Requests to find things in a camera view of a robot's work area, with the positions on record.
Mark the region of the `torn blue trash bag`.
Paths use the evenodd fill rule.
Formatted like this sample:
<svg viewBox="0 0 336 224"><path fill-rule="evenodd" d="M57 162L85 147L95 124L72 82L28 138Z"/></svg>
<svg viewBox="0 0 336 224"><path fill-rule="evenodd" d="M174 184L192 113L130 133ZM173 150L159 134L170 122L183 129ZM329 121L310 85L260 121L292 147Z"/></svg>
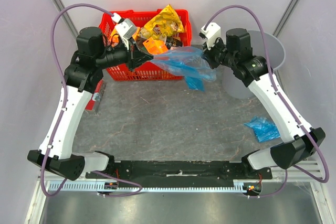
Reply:
<svg viewBox="0 0 336 224"><path fill-rule="evenodd" d="M205 82L217 79L216 71L204 59L203 51L192 46L178 47L155 55L150 63L174 76L183 77L192 90L204 91Z"/></svg>

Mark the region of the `grey plastic trash bin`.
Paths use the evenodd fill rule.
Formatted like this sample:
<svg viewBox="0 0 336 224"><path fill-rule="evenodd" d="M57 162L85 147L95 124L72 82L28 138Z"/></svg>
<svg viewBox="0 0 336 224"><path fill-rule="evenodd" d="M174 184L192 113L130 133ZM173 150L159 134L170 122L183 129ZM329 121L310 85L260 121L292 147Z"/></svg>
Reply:
<svg viewBox="0 0 336 224"><path fill-rule="evenodd" d="M256 56L263 56L265 58L261 32L258 30L247 31L250 34L253 54ZM270 65L273 71L277 71L284 64L286 59L285 48L281 41L271 34L265 33L265 39L269 53ZM254 97L254 94L234 76L232 69L229 67L224 67L222 85L224 91L233 98L244 100Z"/></svg>

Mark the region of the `blue trash bag roll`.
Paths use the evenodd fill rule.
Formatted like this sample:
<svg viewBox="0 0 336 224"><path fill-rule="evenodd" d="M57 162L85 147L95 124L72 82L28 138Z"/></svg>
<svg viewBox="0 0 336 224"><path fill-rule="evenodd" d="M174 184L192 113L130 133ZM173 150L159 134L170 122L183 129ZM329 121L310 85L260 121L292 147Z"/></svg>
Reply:
<svg viewBox="0 0 336 224"><path fill-rule="evenodd" d="M253 117L244 126L252 129L259 143L268 142L280 138L280 133L274 122L267 120L265 117Z"/></svg>

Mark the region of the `long red box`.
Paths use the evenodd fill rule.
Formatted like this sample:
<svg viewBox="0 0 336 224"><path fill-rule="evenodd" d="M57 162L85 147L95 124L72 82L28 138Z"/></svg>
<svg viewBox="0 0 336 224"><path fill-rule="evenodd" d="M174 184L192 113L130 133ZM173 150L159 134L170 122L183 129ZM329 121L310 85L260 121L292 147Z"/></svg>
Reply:
<svg viewBox="0 0 336 224"><path fill-rule="evenodd" d="M104 80L100 80L93 95L91 96L91 99L89 100L85 108L86 112L97 114L105 89L106 89L106 82Z"/></svg>

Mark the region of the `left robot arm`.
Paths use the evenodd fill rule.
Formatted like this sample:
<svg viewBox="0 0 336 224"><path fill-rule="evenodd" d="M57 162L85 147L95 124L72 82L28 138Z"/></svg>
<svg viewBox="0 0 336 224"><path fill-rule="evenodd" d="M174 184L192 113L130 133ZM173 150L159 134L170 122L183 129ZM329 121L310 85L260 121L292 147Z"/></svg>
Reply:
<svg viewBox="0 0 336 224"><path fill-rule="evenodd" d="M133 38L127 41L128 45L120 41L113 47L98 27L80 31L76 38L78 49L65 69L66 87L61 89L50 129L40 147L28 152L27 159L31 163L68 180L95 170L104 178L115 174L113 156L98 151L75 154L72 146L81 116L103 77L103 70L121 64L134 70L153 59L151 54L137 47Z"/></svg>

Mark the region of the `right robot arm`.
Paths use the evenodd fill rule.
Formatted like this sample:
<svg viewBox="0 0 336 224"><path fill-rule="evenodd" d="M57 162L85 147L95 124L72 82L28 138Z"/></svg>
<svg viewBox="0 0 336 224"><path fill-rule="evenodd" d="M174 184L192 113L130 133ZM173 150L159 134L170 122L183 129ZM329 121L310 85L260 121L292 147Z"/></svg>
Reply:
<svg viewBox="0 0 336 224"><path fill-rule="evenodd" d="M287 169L312 156L326 137L324 130L313 128L294 108L282 92L276 76L268 72L266 58L254 55L247 30L230 29L225 40L221 39L220 30L216 23L201 28L199 35L205 40L203 58L212 69L220 65L232 69L234 76L267 110L282 140L281 144L246 155L240 166L241 174L251 179L265 167Z"/></svg>

